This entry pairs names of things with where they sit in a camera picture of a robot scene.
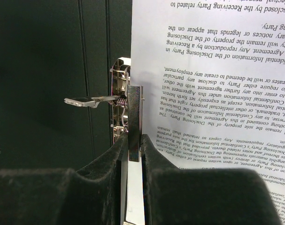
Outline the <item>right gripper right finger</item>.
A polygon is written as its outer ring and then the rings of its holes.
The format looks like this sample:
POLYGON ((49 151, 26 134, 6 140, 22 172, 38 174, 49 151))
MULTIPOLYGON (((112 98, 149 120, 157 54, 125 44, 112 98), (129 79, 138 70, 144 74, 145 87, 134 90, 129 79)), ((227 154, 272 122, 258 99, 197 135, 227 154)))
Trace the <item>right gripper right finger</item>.
POLYGON ((179 169, 142 136, 148 225, 278 225, 266 185, 248 169, 179 169))

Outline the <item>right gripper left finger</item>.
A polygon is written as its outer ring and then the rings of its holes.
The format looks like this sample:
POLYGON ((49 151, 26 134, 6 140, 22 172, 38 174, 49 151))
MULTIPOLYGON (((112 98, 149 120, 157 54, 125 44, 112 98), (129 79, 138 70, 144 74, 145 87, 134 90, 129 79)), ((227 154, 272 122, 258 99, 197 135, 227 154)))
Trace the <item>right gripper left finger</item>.
POLYGON ((0 225, 118 225, 127 135, 80 170, 0 169, 0 225))

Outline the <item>metal folder clip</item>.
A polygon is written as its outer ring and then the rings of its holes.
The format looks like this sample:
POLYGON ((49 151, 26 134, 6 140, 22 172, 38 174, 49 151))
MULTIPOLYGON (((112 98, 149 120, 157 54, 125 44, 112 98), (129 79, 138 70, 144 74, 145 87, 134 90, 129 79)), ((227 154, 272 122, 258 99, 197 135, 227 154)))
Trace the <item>metal folder clip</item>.
POLYGON ((65 98, 64 103, 76 107, 97 108, 100 103, 111 105, 113 142, 128 135, 128 160, 140 161, 142 134, 143 87, 131 85, 131 59, 118 58, 110 69, 110 95, 102 97, 65 98))

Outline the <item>printed paper sheet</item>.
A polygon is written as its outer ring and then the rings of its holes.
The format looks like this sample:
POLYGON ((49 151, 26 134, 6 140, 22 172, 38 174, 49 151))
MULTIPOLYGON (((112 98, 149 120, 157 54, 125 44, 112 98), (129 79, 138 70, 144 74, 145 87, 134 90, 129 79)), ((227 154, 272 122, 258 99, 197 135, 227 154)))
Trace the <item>printed paper sheet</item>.
POLYGON ((248 168, 285 225, 285 0, 135 0, 143 131, 180 168, 248 168))

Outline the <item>grey black file folder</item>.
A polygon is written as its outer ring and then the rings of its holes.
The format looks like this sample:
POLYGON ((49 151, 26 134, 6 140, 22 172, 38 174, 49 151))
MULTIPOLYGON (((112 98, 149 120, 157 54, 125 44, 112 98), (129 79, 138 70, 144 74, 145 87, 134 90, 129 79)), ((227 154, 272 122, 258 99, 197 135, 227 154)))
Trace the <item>grey black file folder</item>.
POLYGON ((109 93, 131 51, 130 0, 0 0, 0 169, 79 169, 111 145, 109 93))

